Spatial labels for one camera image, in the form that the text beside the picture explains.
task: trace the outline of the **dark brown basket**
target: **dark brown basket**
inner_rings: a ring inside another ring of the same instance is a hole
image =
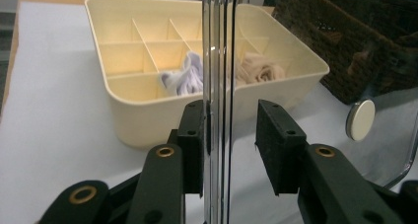
[[[418,87],[418,7],[412,7],[382,0],[277,0],[272,15],[328,63],[321,83],[351,104]]]

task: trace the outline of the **glass panel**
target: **glass panel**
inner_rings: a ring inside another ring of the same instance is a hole
[[[366,180],[392,187],[406,175],[418,143],[416,0],[203,4],[208,223],[302,222],[297,196],[274,195],[254,145],[259,99]]]

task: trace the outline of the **wooden edge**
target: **wooden edge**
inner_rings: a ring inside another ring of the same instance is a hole
[[[13,67],[15,65],[16,52],[19,47],[19,9],[22,2],[39,2],[39,3],[55,3],[55,4],[74,4],[84,5],[85,0],[18,0],[18,7],[16,11],[15,26],[13,28],[12,46],[10,49],[9,65],[7,68],[6,82],[3,95],[3,107],[1,114],[3,114],[4,106],[6,105],[9,96],[10,80],[12,76]]]

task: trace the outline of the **folded cloth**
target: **folded cloth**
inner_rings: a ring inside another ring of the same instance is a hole
[[[238,65],[236,86],[273,81],[286,77],[285,70],[264,55],[247,52],[243,63]]]
[[[203,91],[203,63],[199,54],[189,51],[180,71],[164,72],[161,82],[169,96],[181,96]]]

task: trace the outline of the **cream plastic container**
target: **cream plastic container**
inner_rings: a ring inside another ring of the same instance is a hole
[[[149,149],[178,128],[185,105],[202,94],[169,97],[163,71],[179,70],[190,50],[202,56],[200,1],[86,0],[109,95],[116,135]],[[236,15],[236,56],[256,52],[276,60],[286,79],[244,85],[235,91],[235,120],[255,116],[258,99],[295,106],[328,73],[327,64],[264,10],[241,5]]]

